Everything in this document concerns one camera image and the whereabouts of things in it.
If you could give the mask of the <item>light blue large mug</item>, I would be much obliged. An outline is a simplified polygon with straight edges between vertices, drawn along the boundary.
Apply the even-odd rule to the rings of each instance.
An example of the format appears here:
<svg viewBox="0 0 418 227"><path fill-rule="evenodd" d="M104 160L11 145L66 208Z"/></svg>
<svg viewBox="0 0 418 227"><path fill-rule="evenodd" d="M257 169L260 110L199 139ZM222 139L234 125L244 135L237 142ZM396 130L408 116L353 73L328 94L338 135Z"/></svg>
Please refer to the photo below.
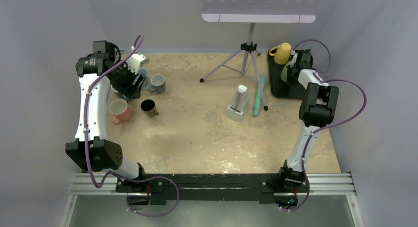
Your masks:
<svg viewBox="0 0 418 227"><path fill-rule="evenodd" d="M140 73L143 76L141 90L147 91L149 89L149 73L145 68L140 68L138 73Z"/></svg>

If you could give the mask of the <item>yellow mug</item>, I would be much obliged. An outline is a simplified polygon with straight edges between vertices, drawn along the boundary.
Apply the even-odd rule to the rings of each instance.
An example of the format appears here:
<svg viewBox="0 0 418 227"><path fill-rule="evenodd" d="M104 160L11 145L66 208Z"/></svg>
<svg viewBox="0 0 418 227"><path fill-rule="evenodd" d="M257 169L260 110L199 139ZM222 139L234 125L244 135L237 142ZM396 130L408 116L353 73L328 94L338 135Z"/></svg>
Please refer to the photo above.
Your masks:
<svg viewBox="0 0 418 227"><path fill-rule="evenodd" d="M290 58L292 46L289 43L282 43L268 51L269 56L272 56L274 62L278 65L285 65Z"/></svg>

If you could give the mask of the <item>pink mug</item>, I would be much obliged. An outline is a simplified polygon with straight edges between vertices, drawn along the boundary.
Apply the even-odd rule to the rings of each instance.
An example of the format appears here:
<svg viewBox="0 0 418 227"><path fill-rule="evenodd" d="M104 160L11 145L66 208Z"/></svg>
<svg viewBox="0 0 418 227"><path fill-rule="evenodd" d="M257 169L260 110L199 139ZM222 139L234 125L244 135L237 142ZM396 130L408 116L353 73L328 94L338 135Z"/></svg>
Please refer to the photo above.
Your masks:
<svg viewBox="0 0 418 227"><path fill-rule="evenodd" d="M121 98L115 99L110 103L109 111L113 115L113 125L128 122L133 117L133 111L128 102Z"/></svg>

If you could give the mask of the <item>brown dark mug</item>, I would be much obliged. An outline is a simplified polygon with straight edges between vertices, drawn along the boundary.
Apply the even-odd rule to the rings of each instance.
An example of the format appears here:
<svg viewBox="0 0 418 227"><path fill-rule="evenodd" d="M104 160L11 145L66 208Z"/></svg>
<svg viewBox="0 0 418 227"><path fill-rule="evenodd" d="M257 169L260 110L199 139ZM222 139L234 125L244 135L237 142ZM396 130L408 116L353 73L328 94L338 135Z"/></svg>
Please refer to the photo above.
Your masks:
<svg viewBox="0 0 418 227"><path fill-rule="evenodd" d="M140 105L142 111L150 118L154 118L159 115L157 111L155 101L151 99L144 100Z"/></svg>

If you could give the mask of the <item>grey blue small mug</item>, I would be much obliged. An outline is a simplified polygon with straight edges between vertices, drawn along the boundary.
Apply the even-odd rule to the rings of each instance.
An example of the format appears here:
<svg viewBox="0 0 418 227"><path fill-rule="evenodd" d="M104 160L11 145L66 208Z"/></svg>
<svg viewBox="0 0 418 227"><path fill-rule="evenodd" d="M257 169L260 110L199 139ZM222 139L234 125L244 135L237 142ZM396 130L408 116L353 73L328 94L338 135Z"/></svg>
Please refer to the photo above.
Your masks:
<svg viewBox="0 0 418 227"><path fill-rule="evenodd" d="M156 74L150 79L151 86L148 91L150 93L159 93L162 94L166 91L166 79L161 74Z"/></svg>

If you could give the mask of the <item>teal cream mug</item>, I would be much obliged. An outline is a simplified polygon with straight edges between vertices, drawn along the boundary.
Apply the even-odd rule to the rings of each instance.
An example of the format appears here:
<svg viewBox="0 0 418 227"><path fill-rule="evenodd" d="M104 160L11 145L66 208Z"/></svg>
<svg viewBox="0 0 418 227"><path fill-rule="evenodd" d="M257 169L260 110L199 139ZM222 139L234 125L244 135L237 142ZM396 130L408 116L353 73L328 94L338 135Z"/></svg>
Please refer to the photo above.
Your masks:
<svg viewBox="0 0 418 227"><path fill-rule="evenodd" d="M125 101L130 101L131 99L129 99L128 97L126 97L125 95L123 95L122 93L118 92L116 89L114 89L113 87L111 87L112 91L115 93L115 95L117 96L117 98L121 98L124 99Z"/></svg>

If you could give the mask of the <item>green mug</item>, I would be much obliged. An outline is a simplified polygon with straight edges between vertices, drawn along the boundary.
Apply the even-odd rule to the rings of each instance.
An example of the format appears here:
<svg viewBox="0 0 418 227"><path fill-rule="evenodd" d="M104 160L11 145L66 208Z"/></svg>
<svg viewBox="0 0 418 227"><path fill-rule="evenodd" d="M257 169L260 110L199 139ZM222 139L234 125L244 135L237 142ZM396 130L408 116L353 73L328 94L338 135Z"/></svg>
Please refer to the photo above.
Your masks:
<svg viewBox="0 0 418 227"><path fill-rule="evenodd" d="M288 72L288 65L285 65L280 74L280 78L284 83L287 83L287 72Z"/></svg>

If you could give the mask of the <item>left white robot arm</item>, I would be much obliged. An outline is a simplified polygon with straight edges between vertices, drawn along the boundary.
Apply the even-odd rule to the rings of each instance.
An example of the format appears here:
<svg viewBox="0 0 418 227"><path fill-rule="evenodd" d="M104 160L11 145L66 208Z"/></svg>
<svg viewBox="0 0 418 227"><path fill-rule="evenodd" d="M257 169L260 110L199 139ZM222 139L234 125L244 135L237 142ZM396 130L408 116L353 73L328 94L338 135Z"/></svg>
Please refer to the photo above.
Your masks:
<svg viewBox="0 0 418 227"><path fill-rule="evenodd" d="M119 48L106 40L94 41L93 53L79 58L75 64L81 92L80 116L73 142L65 145L65 153L84 172L89 173L96 188L94 173L104 171L128 180L134 192L146 188L143 168L123 156L119 144L108 139L106 113L112 89L123 95L123 100L140 98L145 76L135 72L129 64L143 41L139 35L134 47L124 59Z"/></svg>

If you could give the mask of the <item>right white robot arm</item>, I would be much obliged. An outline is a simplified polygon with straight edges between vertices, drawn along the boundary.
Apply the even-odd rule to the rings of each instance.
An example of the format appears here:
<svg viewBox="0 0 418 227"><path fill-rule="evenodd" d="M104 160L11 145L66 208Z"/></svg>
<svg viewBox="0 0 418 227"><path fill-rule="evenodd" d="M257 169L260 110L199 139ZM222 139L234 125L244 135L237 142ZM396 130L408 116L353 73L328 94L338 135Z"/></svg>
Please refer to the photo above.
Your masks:
<svg viewBox="0 0 418 227"><path fill-rule="evenodd" d="M298 83L305 89L299 109L298 138L277 177L277 185L283 191L299 187L306 181L307 161L319 130L332 123L336 111L339 88L324 82L312 65L313 57L308 50L292 50L289 62L283 68L287 83Z"/></svg>

